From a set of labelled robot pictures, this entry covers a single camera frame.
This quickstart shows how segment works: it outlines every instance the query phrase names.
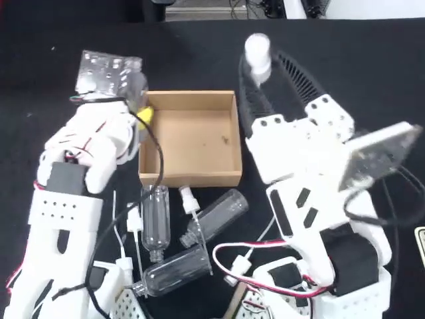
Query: brown cardboard tray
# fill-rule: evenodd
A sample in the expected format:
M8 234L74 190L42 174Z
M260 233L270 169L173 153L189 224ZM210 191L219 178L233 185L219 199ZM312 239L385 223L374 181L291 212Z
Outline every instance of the brown cardboard tray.
M164 153L163 185L237 186L242 175L233 91L150 91L151 127ZM147 137L140 145L139 177L152 184L159 156Z

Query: yellow object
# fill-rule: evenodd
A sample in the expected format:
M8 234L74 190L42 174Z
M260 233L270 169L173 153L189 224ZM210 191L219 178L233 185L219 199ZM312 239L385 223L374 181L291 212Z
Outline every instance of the yellow object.
M150 124L153 117L153 108L147 107L143 110L140 110L137 113L137 116L139 116L146 124ZM139 130L144 130L145 126L142 123L139 123Z

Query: white connector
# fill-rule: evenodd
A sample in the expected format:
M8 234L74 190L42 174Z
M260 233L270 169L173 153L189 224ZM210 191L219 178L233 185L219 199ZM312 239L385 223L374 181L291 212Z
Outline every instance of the white connector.
M199 209L199 203L193 196L191 188L189 186L182 186L179 188L181 199L183 200L183 209L186 214L196 213Z
M115 261L124 273L124 285L131 286L133 282L133 260L131 257L121 257Z
M251 266L252 264L248 260L248 258L238 255L237 258L232 263L232 268L230 271L233 274L237 274L238 276L243 276L244 274L246 274L248 270L250 270ZM232 276L229 276L229 275L225 276L224 280L232 287L234 287L236 283L238 282L236 278L233 278Z
M128 212L127 215L127 231L131 233L137 233L138 231L143 231L143 223L140 216L139 207L135 206Z

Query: white cylinder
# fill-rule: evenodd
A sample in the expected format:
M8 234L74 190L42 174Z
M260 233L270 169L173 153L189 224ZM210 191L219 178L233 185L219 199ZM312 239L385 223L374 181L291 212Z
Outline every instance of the white cylinder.
M263 33L254 33L245 41L245 59L251 66L251 76L257 85L267 81L272 72L270 39Z

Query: white bottle cap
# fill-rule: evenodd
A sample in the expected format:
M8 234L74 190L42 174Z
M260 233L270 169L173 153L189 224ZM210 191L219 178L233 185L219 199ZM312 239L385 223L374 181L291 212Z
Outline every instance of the white bottle cap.
M179 188L181 199L183 200L183 209L186 214L191 214L193 211L201 209L196 198L193 197L191 188L189 186L182 186Z
M261 84L270 77L272 60L270 58L270 39L263 33L254 33L245 42L245 58L251 66L253 79Z

